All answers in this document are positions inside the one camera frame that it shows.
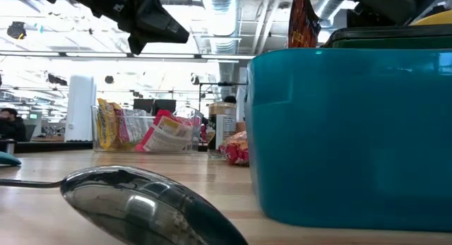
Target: teal plastic container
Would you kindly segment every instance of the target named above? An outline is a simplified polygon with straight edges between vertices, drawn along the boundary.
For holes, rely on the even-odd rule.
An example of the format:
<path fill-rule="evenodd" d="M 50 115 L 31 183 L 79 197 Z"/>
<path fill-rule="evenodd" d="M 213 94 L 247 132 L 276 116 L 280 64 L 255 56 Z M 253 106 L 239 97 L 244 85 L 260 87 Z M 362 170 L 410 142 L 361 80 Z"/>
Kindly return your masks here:
<path fill-rule="evenodd" d="M 452 50 L 265 53 L 248 65 L 245 117 L 267 216 L 452 231 Z"/>

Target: yellow snack bag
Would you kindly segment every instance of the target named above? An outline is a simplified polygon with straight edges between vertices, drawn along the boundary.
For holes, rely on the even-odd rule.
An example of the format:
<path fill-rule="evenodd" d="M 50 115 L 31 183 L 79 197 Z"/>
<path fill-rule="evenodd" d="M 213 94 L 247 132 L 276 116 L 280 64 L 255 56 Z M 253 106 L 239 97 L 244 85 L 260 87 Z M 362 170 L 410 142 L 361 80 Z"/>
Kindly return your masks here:
<path fill-rule="evenodd" d="M 118 138 L 114 109 L 106 100 L 99 98 L 97 101 L 99 102 L 97 132 L 99 135 L 100 147 L 104 149 L 114 148 Z"/>

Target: wooden table surface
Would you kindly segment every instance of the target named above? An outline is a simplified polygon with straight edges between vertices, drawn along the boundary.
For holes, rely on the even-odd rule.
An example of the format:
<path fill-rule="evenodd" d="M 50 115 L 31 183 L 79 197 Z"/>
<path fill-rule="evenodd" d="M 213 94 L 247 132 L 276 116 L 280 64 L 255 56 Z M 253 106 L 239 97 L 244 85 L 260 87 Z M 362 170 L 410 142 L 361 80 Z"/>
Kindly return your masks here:
<path fill-rule="evenodd" d="M 57 181 L 77 169 L 131 165 L 163 174 L 201 194 L 259 245 L 451 245 L 452 234 L 316 229 L 264 217 L 251 190 L 247 167 L 197 155 L 93 153 L 91 150 L 18 155 L 22 167 L 0 167 L 0 177 Z M 120 245 L 79 216 L 58 189 L 0 187 L 0 242 L 5 245 Z"/>

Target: clear acrylic bin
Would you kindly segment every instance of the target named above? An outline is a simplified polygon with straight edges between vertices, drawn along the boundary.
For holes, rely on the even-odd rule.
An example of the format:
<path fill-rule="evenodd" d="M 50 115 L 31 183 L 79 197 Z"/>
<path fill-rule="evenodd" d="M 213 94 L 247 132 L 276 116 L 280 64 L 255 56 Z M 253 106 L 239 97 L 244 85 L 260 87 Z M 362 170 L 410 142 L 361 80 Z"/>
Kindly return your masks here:
<path fill-rule="evenodd" d="M 104 114 L 97 106 L 92 107 L 92 114 L 93 149 L 96 152 L 192 153 L 198 151 L 203 115 L 196 109 L 188 107 L 178 109 L 173 115 L 183 121 L 182 123 L 166 116 L 159 118 Z"/>

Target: computer mouse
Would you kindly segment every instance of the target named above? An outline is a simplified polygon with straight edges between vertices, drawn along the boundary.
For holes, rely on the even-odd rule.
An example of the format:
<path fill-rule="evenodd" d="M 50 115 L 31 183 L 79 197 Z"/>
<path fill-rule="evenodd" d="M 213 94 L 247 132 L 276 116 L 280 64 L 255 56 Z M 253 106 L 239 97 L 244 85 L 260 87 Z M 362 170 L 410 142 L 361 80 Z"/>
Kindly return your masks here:
<path fill-rule="evenodd" d="M 0 165 L 21 165 L 22 162 L 11 154 L 0 152 Z"/>

